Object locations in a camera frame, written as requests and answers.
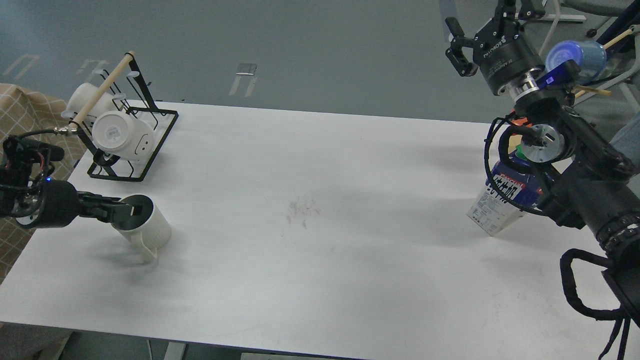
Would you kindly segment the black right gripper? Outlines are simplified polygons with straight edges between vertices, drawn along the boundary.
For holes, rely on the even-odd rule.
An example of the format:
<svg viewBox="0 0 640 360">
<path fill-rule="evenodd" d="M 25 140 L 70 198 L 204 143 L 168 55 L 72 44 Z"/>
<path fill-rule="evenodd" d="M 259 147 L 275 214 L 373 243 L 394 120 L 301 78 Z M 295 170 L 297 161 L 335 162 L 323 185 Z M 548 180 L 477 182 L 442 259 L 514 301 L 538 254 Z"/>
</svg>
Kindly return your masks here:
<svg viewBox="0 0 640 360">
<path fill-rule="evenodd" d="M 525 37 L 519 21 L 541 19 L 546 9 L 541 0 L 498 0 L 494 18 L 473 38 L 467 38 L 455 16 L 445 18 L 452 38 L 445 55 L 460 76 L 474 76 L 478 69 L 494 96 L 510 81 L 526 72 L 544 70 L 541 57 Z M 473 49 L 469 61 L 463 48 Z"/>
</svg>

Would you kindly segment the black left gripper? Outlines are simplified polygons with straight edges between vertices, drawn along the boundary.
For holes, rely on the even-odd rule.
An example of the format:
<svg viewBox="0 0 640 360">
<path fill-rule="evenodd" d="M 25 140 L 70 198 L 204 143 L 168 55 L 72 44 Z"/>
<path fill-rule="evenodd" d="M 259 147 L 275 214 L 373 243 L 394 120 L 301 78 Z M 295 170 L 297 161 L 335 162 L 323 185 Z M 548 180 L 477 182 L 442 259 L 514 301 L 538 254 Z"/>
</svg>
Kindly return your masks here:
<svg viewBox="0 0 640 360">
<path fill-rule="evenodd" d="M 77 197 L 77 215 L 98 219 L 102 223 L 146 223 L 154 210 L 154 203 L 148 196 L 127 196 L 121 199 L 102 194 L 78 193 Z M 123 204 L 128 205 L 124 215 Z"/>
</svg>

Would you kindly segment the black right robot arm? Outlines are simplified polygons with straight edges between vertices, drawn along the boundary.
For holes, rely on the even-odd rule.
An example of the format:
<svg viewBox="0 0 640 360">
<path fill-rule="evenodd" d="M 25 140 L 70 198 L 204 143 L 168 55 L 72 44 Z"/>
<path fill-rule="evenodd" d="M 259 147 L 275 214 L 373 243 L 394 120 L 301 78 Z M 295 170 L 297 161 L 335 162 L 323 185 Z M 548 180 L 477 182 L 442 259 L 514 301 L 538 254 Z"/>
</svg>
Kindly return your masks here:
<svg viewBox="0 0 640 360">
<path fill-rule="evenodd" d="M 606 63 L 599 43 L 563 42 L 543 61 L 524 34 L 526 21 L 541 19 L 544 7 L 533 0 L 499 0 L 493 16 L 471 37 L 457 18 L 443 18 L 450 32 L 446 57 L 460 76 L 482 73 L 494 96 L 508 94 L 514 112 L 496 118 L 485 140 L 489 151 L 503 123 L 501 164 L 532 174 L 541 187 L 536 209 L 525 212 L 552 219 L 560 227 L 588 227 L 605 256 L 569 249 L 560 258 L 567 303 L 596 321 L 613 321 L 603 354 L 619 339 L 618 359 L 626 354 L 631 323 L 639 323 L 639 198 L 628 182 L 638 169 L 631 151 L 621 152 L 578 114 L 573 88 L 597 77 Z M 526 118 L 517 125 L 514 119 Z M 578 296 L 572 269 L 579 259 L 602 267 L 618 309 L 592 309 Z"/>
</svg>

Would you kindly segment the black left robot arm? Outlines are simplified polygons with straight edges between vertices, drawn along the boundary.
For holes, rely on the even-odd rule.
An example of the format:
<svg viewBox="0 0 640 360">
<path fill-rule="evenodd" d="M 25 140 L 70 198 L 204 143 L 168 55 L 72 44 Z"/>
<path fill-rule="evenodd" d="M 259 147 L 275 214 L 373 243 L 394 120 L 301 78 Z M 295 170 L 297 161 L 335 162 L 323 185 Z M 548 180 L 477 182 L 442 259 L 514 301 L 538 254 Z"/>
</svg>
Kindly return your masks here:
<svg viewBox="0 0 640 360">
<path fill-rule="evenodd" d="M 10 134 L 2 142 L 1 216 L 14 218 L 25 229 L 63 228 L 75 218 L 138 226 L 153 214 L 153 201 L 144 195 L 131 199 L 78 191 L 70 182 L 52 178 L 63 148 L 35 139 L 36 135 L 83 134 L 67 126 Z"/>
</svg>

